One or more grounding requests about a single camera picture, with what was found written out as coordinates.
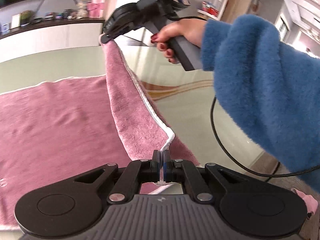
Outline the right hand red nails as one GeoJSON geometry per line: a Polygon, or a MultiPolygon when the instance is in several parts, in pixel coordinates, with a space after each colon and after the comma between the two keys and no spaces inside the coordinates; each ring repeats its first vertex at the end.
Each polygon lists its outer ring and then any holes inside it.
{"type": "Polygon", "coordinates": [[[176,37],[184,37],[191,44],[201,48],[206,23],[207,21],[197,18],[183,18],[164,26],[158,33],[151,36],[150,41],[170,63],[177,64],[180,61],[169,47],[168,41],[176,37]]]}

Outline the blue fuzzy sleeve forearm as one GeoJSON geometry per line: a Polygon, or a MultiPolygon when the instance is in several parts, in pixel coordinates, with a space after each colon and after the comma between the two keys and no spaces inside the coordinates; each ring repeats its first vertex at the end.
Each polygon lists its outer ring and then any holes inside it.
{"type": "Polygon", "coordinates": [[[319,190],[319,59],[280,40],[254,15],[232,24],[210,20],[202,38],[203,69],[233,121],[291,172],[319,190]]]}

